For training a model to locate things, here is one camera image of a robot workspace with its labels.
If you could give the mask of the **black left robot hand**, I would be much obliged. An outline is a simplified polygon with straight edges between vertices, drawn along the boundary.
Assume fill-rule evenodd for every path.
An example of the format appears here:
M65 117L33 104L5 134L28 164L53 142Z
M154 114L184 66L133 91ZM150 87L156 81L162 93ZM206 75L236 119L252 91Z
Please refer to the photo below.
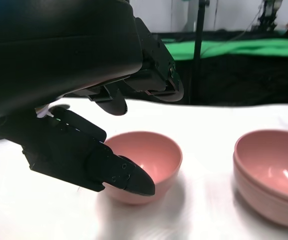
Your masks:
M127 1L0 0L0 138L22 146L31 170L96 192L155 194L103 129L62 107L38 116L71 93L122 116L118 82L166 102L184 93L172 55Z

